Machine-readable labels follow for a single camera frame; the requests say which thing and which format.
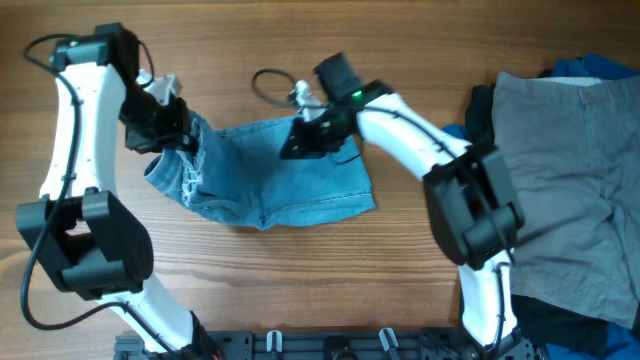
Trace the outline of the light blue denim jeans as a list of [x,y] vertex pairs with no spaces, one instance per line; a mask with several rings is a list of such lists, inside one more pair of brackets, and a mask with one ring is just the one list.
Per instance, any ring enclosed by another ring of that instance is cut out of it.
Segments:
[[165,149],[144,171],[156,190],[217,223],[266,230],[338,222],[375,208],[354,139],[332,156],[283,160],[293,120],[262,120],[214,130],[192,113],[196,152]]

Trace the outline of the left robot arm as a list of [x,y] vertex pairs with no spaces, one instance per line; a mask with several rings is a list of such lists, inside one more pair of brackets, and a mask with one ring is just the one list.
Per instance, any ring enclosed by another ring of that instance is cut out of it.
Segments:
[[143,357],[221,358],[196,315],[154,275],[150,236],[115,184],[118,131],[140,154],[197,149],[185,101],[172,80],[141,73],[148,48],[119,23],[53,40],[44,64],[58,91],[51,164],[38,199],[16,211],[28,266],[94,312],[118,314],[139,335]]

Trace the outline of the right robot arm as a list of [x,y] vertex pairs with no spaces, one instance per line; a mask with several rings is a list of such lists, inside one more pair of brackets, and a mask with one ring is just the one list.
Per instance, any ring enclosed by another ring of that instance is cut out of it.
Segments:
[[380,80],[363,83],[337,53],[314,69],[326,99],[296,80],[284,104],[297,115],[280,151],[287,160],[337,152],[357,135],[421,181],[431,232],[461,282],[468,359],[497,359],[520,341],[510,270],[524,211],[496,146],[473,145],[415,112]]

